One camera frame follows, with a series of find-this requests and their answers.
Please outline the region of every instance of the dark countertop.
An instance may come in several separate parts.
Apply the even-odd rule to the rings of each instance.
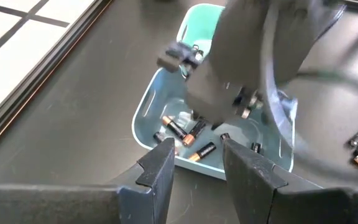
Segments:
[[[156,56],[175,39],[188,8],[201,2],[115,0],[3,134],[0,183],[97,184],[130,168],[146,153],[132,136],[131,121],[157,69]],[[345,15],[333,29],[305,67],[358,69],[358,14]],[[344,106],[358,105],[357,95],[304,80],[288,90],[300,99],[300,133],[318,146],[330,148],[357,130],[338,122],[358,118],[357,110]],[[342,100],[334,101],[334,94]],[[316,103],[305,103],[310,99]],[[328,121],[321,121],[322,114],[329,126],[323,126]],[[321,134],[333,128],[340,136],[334,142]],[[225,182],[177,167],[167,223],[238,221]]]

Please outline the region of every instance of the light blue plastic bin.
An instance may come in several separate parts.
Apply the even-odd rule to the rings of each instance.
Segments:
[[[213,32],[223,9],[222,6],[211,4],[193,6],[187,12],[177,37],[179,40],[183,37],[183,41],[189,45],[198,44],[201,50],[209,52]],[[157,145],[153,139],[153,134],[157,131],[166,136],[173,136],[162,124],[162,116],[172,117],[187,132],[195,125],[195,122],[191,120],[191,110],[184,101],[185,94],[186,83],[180,70],[170,73],[160,68],[156,71],[132,120],[132,133],[142,147],[151,150]],[[262,124],[260,117],[260,111],[255,111],[255,113],[251,113],[248,119],[238,118],[224,123],[215,131],[211,130],[211,125],[207,125],[189,148],[184,147],[175,138],[179,151],[179,155],[175,157],[175,164],[225,180],[223,146],[219,136],[222,133],[229,133],[233,140],[247,147],[250,147],[253,142],[261,143],[265,157],[284,169],[290,170],[292,167],[291,158],[280,156],[278,137],[271,129]],[[210,155],[198,162],[187,159],[210,141],[217,146],[216,150]]]

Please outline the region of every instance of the gray robot arm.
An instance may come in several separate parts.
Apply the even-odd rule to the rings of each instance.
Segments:
[[[246,117],[255,97],[263,101],[255,93],[262,76],[264,23],[273,3],[278,7],[273,48],[275,83],[296,76],[315,41],[344,10],[337,1],[229,1],[219,18],[209,54],[187,79],[187,105],[210,122],[219,124],[235,115]]]

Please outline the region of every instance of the plastic bin rim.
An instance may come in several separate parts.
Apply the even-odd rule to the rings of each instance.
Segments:
[[[189,10],[187,10],[185,17],[183,18],[183,20],[180,24],[178,35],[177,35],[177,41],[181,41],[181,37],[183,36],[183,32],[185,31],[185,28],[187,26],[187,21],[188,21],[188,18],[190,17],[190,14],[193,13],[195,8],[200,7],[200,6],[211,6],[211,7],[224,8],[224,6],[210,4],[210,3],[201,3],[201,4],[195,4],[194,6],[191,6],[189,8]]]

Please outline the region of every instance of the black table surface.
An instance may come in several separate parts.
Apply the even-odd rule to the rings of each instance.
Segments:
[[[0,183],[98,184],[130,168],[146,153],[132,136],[131,121],[157,69],[156,56],[175,39],[186,11],[201,2],[115,0],[2,135]],[[358,65],[358,14],[340,22],[312,50],[305,67]],[[348,50],[356,56],[347,55]],[[301,80],[295,84],[288,91],[300,92],[300,132],[315,136],[313,130],[321,131],[318,115],[330,115],[332,107],[343,110],[330,99],[342,90]],[[302,103],[307,97],[317,102],[329,98],[331,110],[320,103],[322,109],[313,112],[316,105]],[[356,99],[349,96],[347,101],[358,103]],[[344,139],[357,128],[342,127],[339,134]],[[321,134],[314,138],[318,144],[337,143]],[[177,167],[167,223],[238,223],[226,183]]]

